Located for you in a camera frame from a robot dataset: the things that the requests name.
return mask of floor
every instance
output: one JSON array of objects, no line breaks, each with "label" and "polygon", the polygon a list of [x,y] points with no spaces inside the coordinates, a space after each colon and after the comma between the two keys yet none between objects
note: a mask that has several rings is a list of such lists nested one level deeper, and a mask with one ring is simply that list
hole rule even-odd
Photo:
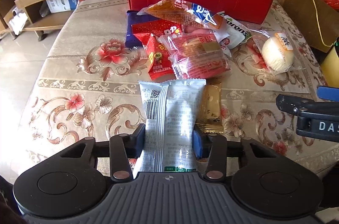
[{"label": "floor", "polygon": [[23,32],[13,40],[0,41],[0,175],[14,183],[13,158],[19,154],[16,133],[20,118],[41,67],[59,30],[38,42],[34,32]]}]

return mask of screw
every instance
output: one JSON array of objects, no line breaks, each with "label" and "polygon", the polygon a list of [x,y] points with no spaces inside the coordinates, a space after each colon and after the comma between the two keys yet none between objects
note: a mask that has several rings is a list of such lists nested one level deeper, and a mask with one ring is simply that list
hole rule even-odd
[{"label": "screw", "polygon": [[218,170],[210,170],[208,173],[206,173],[206,176],[210,179],[220,179],[223,177],[223,173]]},{"label": "screw", "polygon": [[129,177],[129,172],[126,170],[118,170],[113,173],[113,177],[116,179],[126,179]]}]

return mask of blue snack package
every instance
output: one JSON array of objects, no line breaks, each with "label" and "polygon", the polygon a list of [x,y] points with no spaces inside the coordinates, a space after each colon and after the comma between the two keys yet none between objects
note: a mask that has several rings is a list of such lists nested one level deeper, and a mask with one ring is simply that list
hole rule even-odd
[{"label": "blue snack package", "polygon": [[126,32],[126,41],[125,47],[142,47],[142,43],[132,34],[132,25],[137,23],[143,23],[148,21],[159,20],[158,18],[152,15],[137,15],[138,11],[127,11],[127,32]]}]

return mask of floral tablecloth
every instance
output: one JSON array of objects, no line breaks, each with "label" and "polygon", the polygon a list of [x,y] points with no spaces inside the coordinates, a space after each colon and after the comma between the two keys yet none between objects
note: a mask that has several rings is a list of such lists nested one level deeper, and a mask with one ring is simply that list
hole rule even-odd
[{"label": "floral tablecloth", "polygon": [[[80,0],[25,108],[19,127],[26,147],[20,172],[83,137],[106,141],[118,133],[132,133],[145,122],[138,80],[150,80],[149,62],[144,51],[124,46],[127,10],[127,0]],[[325,84],[319,64],[277,2],[263,24],[246,25],[285,31],[305,69],[273,76],[252,40],[232,49],[232,70],[222,79],[225,136],[252,137],[321,173],[338,160],[338,144],[296,135],[296,118],[275,105],[279,93],[317,100],[315,90]],[[107,159],[99,160],[98,170],[109,173]],[[235,171],[236,164],[231,162],[228,170]]]}]

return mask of silver snack bag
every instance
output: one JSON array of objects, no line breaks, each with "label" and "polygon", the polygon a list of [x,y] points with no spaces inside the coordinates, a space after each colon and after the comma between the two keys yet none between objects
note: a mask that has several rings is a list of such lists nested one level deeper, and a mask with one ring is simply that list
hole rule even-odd
[{"label": "silver snack bag", "polygon": [[206,80],[139,81],[139,85],[147,120],[144,149],[133,176],[139,171],[195,170],[193,127]]}]

